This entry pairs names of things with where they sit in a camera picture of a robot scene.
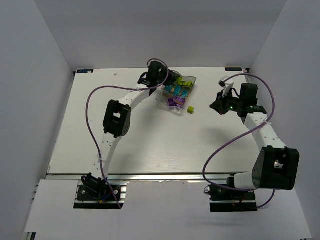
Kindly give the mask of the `green curved lego piece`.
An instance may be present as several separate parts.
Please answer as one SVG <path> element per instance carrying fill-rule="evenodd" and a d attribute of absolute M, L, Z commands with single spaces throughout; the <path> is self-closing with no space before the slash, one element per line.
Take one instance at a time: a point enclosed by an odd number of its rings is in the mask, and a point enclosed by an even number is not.
<path fill-rule="evenodd" d="M 193 82 L 192 82 L 192 81 L 189 81 L 187 86 L 190 87 L 190 88 L 192 88 L 193 85 L 194 85 Z"/>

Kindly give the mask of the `green sloped lego piece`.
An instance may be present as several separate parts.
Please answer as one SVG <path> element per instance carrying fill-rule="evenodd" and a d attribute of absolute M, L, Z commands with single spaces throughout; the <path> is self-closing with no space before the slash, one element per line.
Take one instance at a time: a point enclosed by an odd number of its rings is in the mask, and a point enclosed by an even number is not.
<path fill-rule="evenodd" d="M 181 81 L 181 82 L 180 82 L 180 85 L 181 85 L 181 86 L 187 86 L 187 85 L 188 85 L 188 82 L 186 82 L 186 81 Z"/>

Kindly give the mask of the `small teal lego brick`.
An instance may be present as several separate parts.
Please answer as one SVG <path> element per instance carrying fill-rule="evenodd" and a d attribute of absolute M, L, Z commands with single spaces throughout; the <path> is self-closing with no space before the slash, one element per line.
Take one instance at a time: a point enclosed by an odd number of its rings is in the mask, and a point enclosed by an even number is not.
<path fill-rule="evenodd" d="M 188 92 L 187 92 L 187 91 L 183 91 L 183 92 L 181 93 L 181 95 L 186 98 L 186 97 L 188 96 Z"/>

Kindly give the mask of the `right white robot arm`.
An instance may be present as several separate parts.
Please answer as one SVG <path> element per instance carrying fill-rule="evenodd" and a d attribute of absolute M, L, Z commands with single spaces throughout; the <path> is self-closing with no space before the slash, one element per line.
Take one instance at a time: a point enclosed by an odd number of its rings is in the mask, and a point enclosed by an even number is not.
<path fill-rule="evenodd" d="M 267 111 L 263 106 L 257 105 L 257 93 L 256 84 L 243 83 L 240 93 L 233 94 L 233 84 L 227 83 L 210 105 L 220 115 L 229 111 L 237 113 L 259 149 L 252 170 L 231 174 L 226 186 L 236 190 L 290 191 L 295 186 L 300 154 L 277 136 L 268 120 Z"/>

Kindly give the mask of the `green small lego brick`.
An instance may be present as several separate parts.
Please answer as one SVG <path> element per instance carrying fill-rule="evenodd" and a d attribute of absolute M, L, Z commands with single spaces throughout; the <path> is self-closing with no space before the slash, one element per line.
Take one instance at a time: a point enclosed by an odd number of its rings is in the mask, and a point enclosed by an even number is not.
<path fill-rule="evenodd" d="M 183 77 L 179 77 L 179 78 L 175 81 L 175 84 L 181 86 L 183 81 L 184 81 L 184 78 L 183 78 Z"/>

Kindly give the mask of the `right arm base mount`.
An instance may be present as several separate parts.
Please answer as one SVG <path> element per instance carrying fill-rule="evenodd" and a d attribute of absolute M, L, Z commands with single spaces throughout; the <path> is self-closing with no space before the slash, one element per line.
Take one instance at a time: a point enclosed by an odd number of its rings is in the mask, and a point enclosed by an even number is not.
<path fill-rule="evenodd" d="M 209 196 L 211 213 L 257 212 L 256 195 L 253 192 L 233 191 L 208 185 L 203 190 Z"/>

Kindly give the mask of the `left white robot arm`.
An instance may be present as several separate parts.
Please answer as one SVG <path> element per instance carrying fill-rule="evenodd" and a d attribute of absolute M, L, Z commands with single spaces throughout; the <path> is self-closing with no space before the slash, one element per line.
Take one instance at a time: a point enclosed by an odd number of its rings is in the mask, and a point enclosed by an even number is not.
<path fill-rule="evenodd" d="M 116 194 L 108 182 L 109 166 L 114 152 L 131 125 L 131 113 L 143 100 L 149 98 L 159 87 L 171 86 L 181 75 L 170 70 L 168 66 L 159 59 L 152 58 L 147 63 L 148 71 L 144 72 L 134 88 L 104 85 L 95 88 L 88 96 L 85 105 L 85 121 L 88 131 L 97 148 L 97 160 L 93 164 L 93 173 L 81 177 L 83 185 L 88 189 L 95 200 L 102 200 L 111 193 L 115 201 Z M 100 89 L 119 89 L 129 91 L 127 95 L 119 100 L 110 100 L 107 104 L 103 126 L 102 143 L 96 140 L 89 122 L 89 104 L 91 97 Z"/>

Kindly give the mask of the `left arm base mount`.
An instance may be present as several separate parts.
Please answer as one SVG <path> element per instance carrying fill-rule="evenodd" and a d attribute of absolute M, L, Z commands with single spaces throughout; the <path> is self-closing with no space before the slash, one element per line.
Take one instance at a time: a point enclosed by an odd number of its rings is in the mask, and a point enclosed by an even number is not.
<path fill-rule="evenodd" d="M 73 208 L 79 210 L 120 210 L 125 202 L 126 188 L 112 184 L 112 190 L 105 183 L 78 183 Z"/>

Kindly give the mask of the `purple 2x4 lego plate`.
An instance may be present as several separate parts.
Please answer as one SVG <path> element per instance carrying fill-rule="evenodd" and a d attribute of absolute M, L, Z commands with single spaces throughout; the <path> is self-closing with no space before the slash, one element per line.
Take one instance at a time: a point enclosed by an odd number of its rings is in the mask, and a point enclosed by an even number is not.
<path fill-rule="evenodd" d="M 175 103 L 178 105 L 184 105 L 186 102 L 186 98 L 180 97 L 180 96 L 175 97 L 174 100 L 175 100 Z"/>

